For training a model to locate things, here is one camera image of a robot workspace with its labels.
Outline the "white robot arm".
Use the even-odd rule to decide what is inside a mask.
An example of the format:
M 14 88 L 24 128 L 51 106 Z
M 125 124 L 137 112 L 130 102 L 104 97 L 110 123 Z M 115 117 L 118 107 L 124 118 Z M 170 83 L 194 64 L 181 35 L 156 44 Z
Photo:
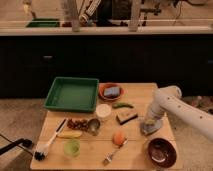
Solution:
M 153 134 L 162 125 L 165 112 L 174 114 L 203 136 L 213 142 L 213 115 L 181 101 L 181 89 L 178 86 L 157 88 L 153 91 L 153 100 L 147 108 L 146 115 L 140 123 L 145 135 Z

